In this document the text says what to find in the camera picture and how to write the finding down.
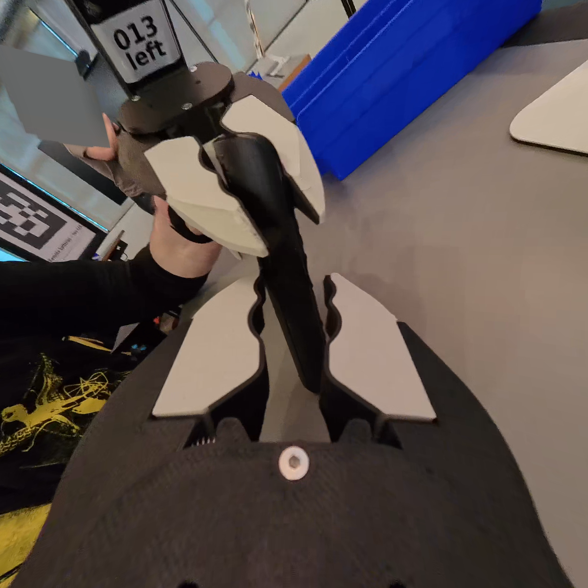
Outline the blue plastic bin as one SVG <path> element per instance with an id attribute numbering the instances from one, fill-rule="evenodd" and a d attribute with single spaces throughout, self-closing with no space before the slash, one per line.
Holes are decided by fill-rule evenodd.
<path id="1" fill-rule="evenodd" d="M 524 27 L 541 1 L 367 1 L 283 91 L 344 180 Z"/>

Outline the person's left forearm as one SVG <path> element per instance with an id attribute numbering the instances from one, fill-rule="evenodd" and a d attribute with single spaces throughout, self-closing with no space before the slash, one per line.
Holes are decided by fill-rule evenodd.
<path id="1" fill-rule="evenodd" d="M 153 319 L 193 298 L 208 274 L 175 275 L 148 246 L 129 261 L 1 262 L 1 341 Z"/>

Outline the black remote control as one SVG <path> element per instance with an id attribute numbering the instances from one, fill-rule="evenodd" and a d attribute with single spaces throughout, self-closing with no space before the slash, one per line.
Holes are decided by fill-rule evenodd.
<path id="1" fill-rule="evenodd" d="M 224 184 L 266 244 L 258 265 L 299 378 L 319 394 L 326 339 L 295 210 L 315 224 L 319 215 L 268 138 L 225 131 L 212 144 Z"/>

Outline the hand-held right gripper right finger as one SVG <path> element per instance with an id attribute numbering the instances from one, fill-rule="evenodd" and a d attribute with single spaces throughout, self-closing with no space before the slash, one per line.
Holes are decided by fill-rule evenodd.
<path id="1" fill-rule="evenodd" d="M 324 278 L 326 347 L 319 408 L 331 442 L 363 420 L 375 442 L 399 442 L 395 422 L 436 412 L 395 315 L 338 273 Z"/>

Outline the black framed instruction sign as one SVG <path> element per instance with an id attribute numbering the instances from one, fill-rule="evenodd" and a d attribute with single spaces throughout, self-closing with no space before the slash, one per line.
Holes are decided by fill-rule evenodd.
<path id="1" fill-rule="evenodd" d="M 1 165 L 1 261 L 92 259 L 107 231 Z"/>

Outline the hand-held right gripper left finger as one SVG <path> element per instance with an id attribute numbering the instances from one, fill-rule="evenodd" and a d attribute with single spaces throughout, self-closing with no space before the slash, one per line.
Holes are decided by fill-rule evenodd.
<path id="1" fill-rule="evenodd" d="M 195 417 L 209 437 L 225 418 L 261 436 L 269 375 L 261 339 L 266 293 L 260 275 L 227 285 L 194 314 L 152 409 L 155 419 Z"/>

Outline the grey desk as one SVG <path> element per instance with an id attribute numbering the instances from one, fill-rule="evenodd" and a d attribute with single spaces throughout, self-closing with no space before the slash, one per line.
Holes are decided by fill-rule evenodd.
<path id="1" fill-rule="evenodd" d="M 298 215 L 325 314 L 339 273 L 426 342 L 480 400 L 555 553 L 587 587 L 587 158 L 511 140 L 587 41 L 501 49 Z"/>

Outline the yellow black patterned pants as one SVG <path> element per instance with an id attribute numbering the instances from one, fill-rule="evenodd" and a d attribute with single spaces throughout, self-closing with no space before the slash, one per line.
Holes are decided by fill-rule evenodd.
<path id="1" fill-rule="evenodd" d="M 33 548 L 88 426 L 138 362 L 96 339 L 1 341 L 1 587 Z"/>

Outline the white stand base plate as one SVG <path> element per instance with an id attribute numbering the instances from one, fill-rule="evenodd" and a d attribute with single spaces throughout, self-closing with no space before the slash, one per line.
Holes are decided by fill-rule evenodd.
<path id="1" fill-rule="evenodd" d="M 509 133 L 521 143 L 587 155 L 587 62 L 523 108 Z"/>

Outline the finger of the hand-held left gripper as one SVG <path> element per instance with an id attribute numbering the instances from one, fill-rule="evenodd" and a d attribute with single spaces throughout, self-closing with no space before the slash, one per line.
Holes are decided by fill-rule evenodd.
<path id="1" fill-rule="evenodd" d="M 204 166 L 201 146 L 192 136 L 169 139 L 145 151 L 166 199 L 190 227 L 225 248 L 265 258 L 268 246 L 239 200 Z"/>
<path id="2" fill-rule="evenodd" d="M 298 188 L 296 207 L 314 224 L 325 220 L 325 191 L 318 166 L 299 128 L 253 95 L 232 103 L 221 119 L 234 133 L 258 134 L 274 146 Z"/>

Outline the person's left hand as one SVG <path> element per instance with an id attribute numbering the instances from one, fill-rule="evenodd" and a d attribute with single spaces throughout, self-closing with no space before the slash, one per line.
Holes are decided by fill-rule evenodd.
<path id="1" fill-rule="evenodd" d="M 118 160 L 122 129 L 102 113 L 109 146 L 79 146 L 64 144 L 69 153 L 114 183 L 123 194 L 141 209 L 154 216 L 149 249 L 159 266 L 184 278 L 206 276 L 217 261 L 222 246 L 190 227 L 178 232 L 172 220 L 174 211 L 159 195 L 145 192 L 122 168 Z"/>

